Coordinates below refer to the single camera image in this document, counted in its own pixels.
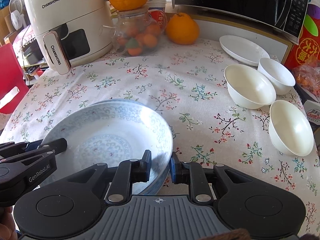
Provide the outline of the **person's left hand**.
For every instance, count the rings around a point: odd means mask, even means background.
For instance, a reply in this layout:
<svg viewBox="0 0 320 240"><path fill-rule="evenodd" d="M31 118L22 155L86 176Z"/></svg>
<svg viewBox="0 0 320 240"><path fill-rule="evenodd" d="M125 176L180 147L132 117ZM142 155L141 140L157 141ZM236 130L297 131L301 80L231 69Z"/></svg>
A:
<svg viewBox="0 0 320 240"><path fill-rule="evenodd" d="M18 240L16 225L12 216L13 207L6 207L1 215L0 237L1 240Z"/></svg>

